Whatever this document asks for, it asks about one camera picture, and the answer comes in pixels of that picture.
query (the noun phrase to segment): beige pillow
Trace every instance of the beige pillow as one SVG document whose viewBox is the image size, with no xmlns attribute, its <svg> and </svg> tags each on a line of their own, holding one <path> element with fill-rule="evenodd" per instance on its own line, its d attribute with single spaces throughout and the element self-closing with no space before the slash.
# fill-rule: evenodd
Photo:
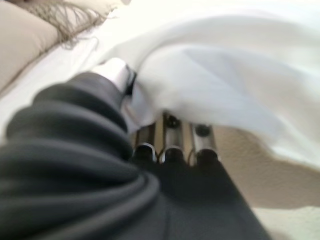
<svg viewBox="0 0 320 240">
<path fill-rule="evenodd" d="M 96 11 L 106 17 L 113 9 L 123 5 L 121 0 L 65 0 L 82 8 Z"/>
<path fill-rule="evenodd" d="M 0 91 L 57 41 L 54 26 L 12 3 L 0 1 Z"/>
<path fill-rule="evenodd" d="M 78 42 L 79 33 L 98 26 L 105 20 L 92 9 L 62 0 L 33 0 L 22 7 L 55 26 L 59 32 L 59 42 L 66 43 L 70 48 Z"/>
</svg>

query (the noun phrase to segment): dark gray fabric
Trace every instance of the dark gray fabric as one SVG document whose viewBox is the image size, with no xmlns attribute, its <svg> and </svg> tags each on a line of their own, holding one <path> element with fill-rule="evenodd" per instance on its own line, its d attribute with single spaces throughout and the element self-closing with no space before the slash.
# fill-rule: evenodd
<svg viewBox="0 0 320 240">
<path fill-rule="evenodd" d="M 85 73 L 14 116 L 0 149 L 1 240 L 269 239 L 217 156 L 130 159 L 121 99 Z"/>
</svg>

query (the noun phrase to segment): white sheet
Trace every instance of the white sheet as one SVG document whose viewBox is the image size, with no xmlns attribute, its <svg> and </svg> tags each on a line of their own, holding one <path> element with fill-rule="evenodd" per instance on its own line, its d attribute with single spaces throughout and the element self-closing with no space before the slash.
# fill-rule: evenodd
<svg viewBox="0 0 320 240">
<path fill-rule="evenodd" d="M 117 45 L 112 55 L 139 83 L 128 123 L 134 131 L 169 111 L 235 127 L 282 159 L 320 170 L 319 26 L 311 8 L 214 9 Z"/>
</svg>

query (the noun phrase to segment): black cloth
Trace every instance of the black cloth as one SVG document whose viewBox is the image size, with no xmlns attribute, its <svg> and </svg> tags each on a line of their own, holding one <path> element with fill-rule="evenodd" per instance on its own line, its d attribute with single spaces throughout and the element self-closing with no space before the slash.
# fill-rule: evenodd
<svg viewBox="0 0 320 240">
<path fill-rule="evenodd" d="M 13 117 L 0 149 L 1 240 L 269 239 L 216 157 L 131 158 L 121 99 L 83 73 Z"/>
</svg>

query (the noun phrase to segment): pillow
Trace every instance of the pillow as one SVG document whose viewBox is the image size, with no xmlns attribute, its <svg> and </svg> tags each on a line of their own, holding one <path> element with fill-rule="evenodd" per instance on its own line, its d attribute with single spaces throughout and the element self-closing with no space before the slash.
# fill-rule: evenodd
<svg viewBox="0 0 320 240">
<path fill-rule="evenodd" d="M 59 42 L 72 49 L 77 35 L 105 21 L 98 12 L 63 0 L 31 0 L 20 7 L 53 25 L 59 33 Z"/>
<path fill-rule="evenodd" d="M 113 9 L 123 5 L 121 0 L 65 0 L 65 2 L 94 10 L 104 17 L 107 17 Z"/>
<path fill-rule="evenodd" d="M 54 26 L 6 1 L 0 1 L 0 36 L 0 91 L 58 41 Z"/>
</svg>

